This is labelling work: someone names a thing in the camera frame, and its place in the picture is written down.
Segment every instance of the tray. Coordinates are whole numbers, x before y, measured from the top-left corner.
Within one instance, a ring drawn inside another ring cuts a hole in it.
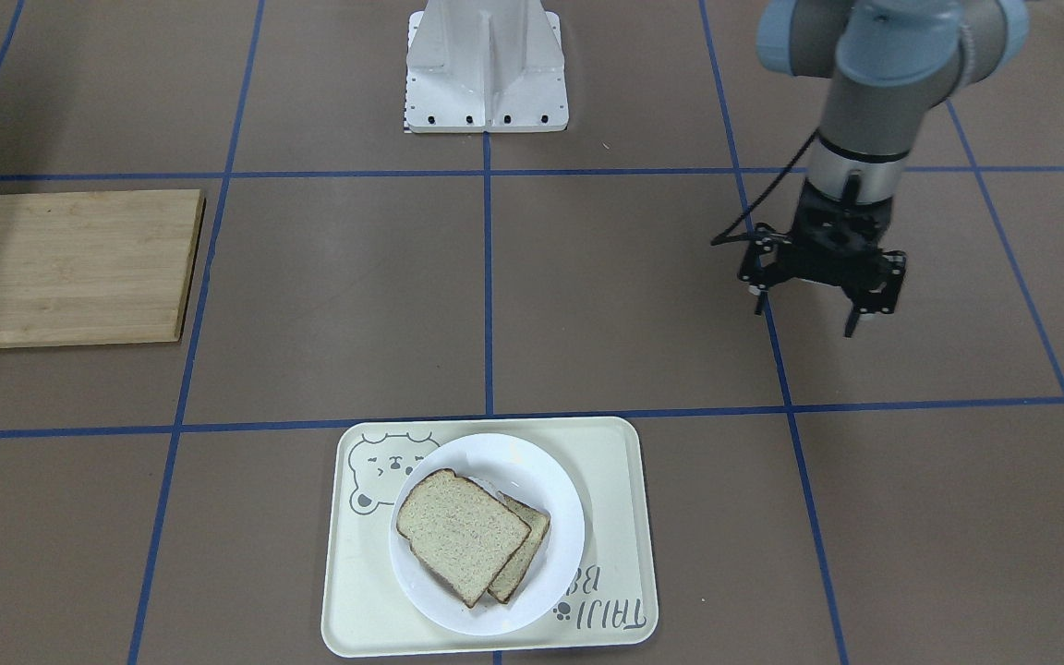
[[[406,468],[440,444],[498,432],[539,446],[565,468],[585,513],[573,585],[519,631],[463,635],[411,604],[388,562],[388,522]],[[377,459],[376,463],[367,462]],[[384,465],[380,460],[396,460]],[[659,622],[638,434],[619,417],[366,422],[339,438],[322,592],[322,641],[346,658],[637,644]]]

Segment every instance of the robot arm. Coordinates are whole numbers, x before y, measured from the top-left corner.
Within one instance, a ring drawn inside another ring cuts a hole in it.
[[[879,242],[921,119],[992,76],[1028,32],[1024,0],[772,0],[761,62],[832,83],[793,227],[733,238],[750,242],[738,278],[758,312],[772,286],[800,278],[844,289],[845,336],[865,315],[893,314],[905,256]]]

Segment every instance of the cartoon bear face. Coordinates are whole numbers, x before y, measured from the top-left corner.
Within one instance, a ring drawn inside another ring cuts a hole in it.
[[[360,515],[370,515],[379,505],[393,505],[401,492],[404,480],[418,462],[437,449],[432,434],[414,437],[413,434],[384,434],[372,440],[360,437],[347,454],[354,489],[351,492],[351,510]]]

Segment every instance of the black cable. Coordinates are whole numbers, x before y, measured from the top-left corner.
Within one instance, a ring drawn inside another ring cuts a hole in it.
[[[724,245],[726,243],[733,243],[734,240],[743,239],[742,236],[734,236],[733,231],[735,231],[737,227],[742,227],[742,222],[745,221],[747,216],[750,216],[750,214],[754,212],[754,207],[760,206],[761,202],[765,201],[766,197],[769,197],[769,194],[774,192],[774,188],[777,188],[778,184],[782,181],[782,179],[784,179],[787,176],[787,173],[791,172],[791,169],[795,168],[795,164],[799,163],[799,160],[802,159],[803,152],[808,151],[808,148],[810,148],[811,144],[814,143],[815,136],[818,135],[819,135],[818,130],[811,132],[811,136],[808,136],[808,139],[803,140],[802,147],[799,148],[798,152],[795,152],[795,155],[791,157],[789,163],[786,163],[785,167],[782,167],[782,170],[778,172],[778,176],[774,177],[771,184],[766,185],[766,189],[762,194],[758,195],[758,198],[754,199],[752,203],[750,203],[750,205],[743,212],[743,214],[738,216],[737,219],[733,220],[733,223],[731,223],[730,227],[726,229],[726,231],[718,233],[717,238],[713,238],[713,240],[710,242],[710,245],[714,246]]]

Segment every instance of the round plate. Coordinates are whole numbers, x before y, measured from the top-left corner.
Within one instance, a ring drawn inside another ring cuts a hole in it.
[[[438,468],[452,468],[492,495],[504,493],[549,515],[549,533],[506,605],[484,594],[467,609],[417,561],[410,541],[396,531],[397,513],[410,489]],[[471,434],[428,454],[401,486],[388,530],[393,571],[406,597],[432,622],[467,635],[510,633],[548,613],[572,584],[584,546],[585,516],[569,475],[546,451],[508,434]]]

